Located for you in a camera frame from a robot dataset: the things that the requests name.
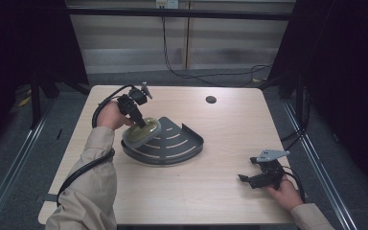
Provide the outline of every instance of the small round object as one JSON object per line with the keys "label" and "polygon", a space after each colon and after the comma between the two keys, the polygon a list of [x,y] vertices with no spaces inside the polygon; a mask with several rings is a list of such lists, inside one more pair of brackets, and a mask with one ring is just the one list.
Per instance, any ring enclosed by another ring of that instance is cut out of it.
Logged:
{"label": "small round object", "polygon": [[208,97],[205,99],[205,101],[207,101],[207,103],[209,103],[209,104],[214,104],[214,103],[216,103],[216,102],[217,102],[217,98],[216,98],[216,97],[214,97],[214,96],[208,96]]}

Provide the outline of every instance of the black curtain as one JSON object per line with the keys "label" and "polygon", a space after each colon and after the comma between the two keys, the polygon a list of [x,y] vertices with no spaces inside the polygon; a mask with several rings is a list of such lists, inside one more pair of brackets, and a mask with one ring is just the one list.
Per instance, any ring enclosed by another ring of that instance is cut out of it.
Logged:
{"label": "black curtain", "polygon": [[36,12],[33,7],[65,3],[0,0],[0,127],[13,106],[16,87],[31,83],[33,72],[43,82],[88,84],[70,16]]}
{"label": "black curtain", "polygon": [[[319,113],[368,176],[368,1],[313,2],[297,0],[269,79],[299,73]],[[297,77],[280,82],[283,96]]]}

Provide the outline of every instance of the person's arm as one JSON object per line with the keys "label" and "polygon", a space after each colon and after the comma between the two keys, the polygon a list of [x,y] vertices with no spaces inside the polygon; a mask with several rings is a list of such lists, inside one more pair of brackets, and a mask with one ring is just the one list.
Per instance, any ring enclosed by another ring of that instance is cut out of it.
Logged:
{"label": "person's arm", "polygon": [[[99,114],[97,124],[70,174],[107,154],[113,145],[114,130],[133,122],[111,102]],[[46,229],[116,229],[115,195],[116,173],[109,159],[82,174],[60,195],[61,205],[47,219]]]}
{"label": "person's arm", "polygon": [[291,213],[295,223],[300,229],[334,229],[315,204],[305,204],[303,202],[295,190],[294,185],[286,176],[283,177],[278,190],[271,187],[265,187],[265,190],[273,196],[280,206]]}

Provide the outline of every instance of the gray floor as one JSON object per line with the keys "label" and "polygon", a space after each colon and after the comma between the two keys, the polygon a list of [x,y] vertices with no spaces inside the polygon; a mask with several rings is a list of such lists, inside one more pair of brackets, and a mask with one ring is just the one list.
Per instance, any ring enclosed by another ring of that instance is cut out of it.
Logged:
{"label": "gray floor", "polygon": [[[244,72],[241,70],[197,70],[191,74],[215,74]],[[263,71],[253,77],[262,79],[267,75]],[[221,86],[236,87],[250,81],[250,75],[244,76],[221,76],[206,77],[204,81],[212,81]],[[139,84],[147,81],[149,85],[182,85],[182,86],[212,86],[197,79],[182,79],[168,71],[152,71],[121,74],[102,74],[89,76],[92,85],[95,84]],[[246,87],[254,87],[257,83],[249,83]],[[0,212],[0,229],[43,229],[37,216],[42,204],[36,202],[39,195],[48,192],[56,174],[59,162],[62,158],[74,127],[80,116],[86,96],[59,85],[61,93],[55,101],[53,109],[47,117],[46,124],[42,129],[34,147],[27,159],[20,175],[15,180],[14,186],[5,200]],[[277,88],[271,87],[264,91],[268,107],[279,136],[284,137],[293,131],[284,108],[284,101],[278,97]],[[43,98],[43,108],[47,107],[48,100]],[[8,172],[13,159],[18,153],[23,140],[29,133],[32,111],[30,104],[24,107],[14,106],[8,115],[5,130],[0,135],[0,182]],[[321,155],[324,165],[330,177],[356,223],[358,229],[368,229],[368,179],[357,168],[349,157],[349,152],[342,144],[333,138],[333,132],[327,123],[313,109],[311,111],[308,135],[313,141],[315,148]],[[304,188],[309,195],[307,202],[315,202],[329,219],[335,229],[343,229],[334,208],[325,194],[319,180],[314,173],[311,163],[302,146],[297,143],[291,149],[288,157],[289,163],[295,169],[303,182]],[[133,229],[159,229],[159,227],[133,227]],[[211,226],[210,229],[253,229],[252,226]],[[262,226],[261,229],[295,229],[292,225]]]}

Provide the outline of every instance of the person's hand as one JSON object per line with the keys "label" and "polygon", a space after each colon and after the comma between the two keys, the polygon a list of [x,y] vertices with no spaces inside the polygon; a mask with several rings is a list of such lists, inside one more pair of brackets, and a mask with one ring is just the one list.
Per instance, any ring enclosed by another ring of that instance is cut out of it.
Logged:
{"label": "person's hand", "polygon": [[291,212],[294,207],[304,203],[286,175],[282,178],[279,190],[271,187],[264,187],[264,189],[288,212]]}
{"label": "person's hand", "polygon": [[132,126],[134,122],[124,116],[120,111],[116,102],[109,102],[103,110],[101,110],[97,119],[97,127],[109,127],[112,130],[118,129],[123,125]]}

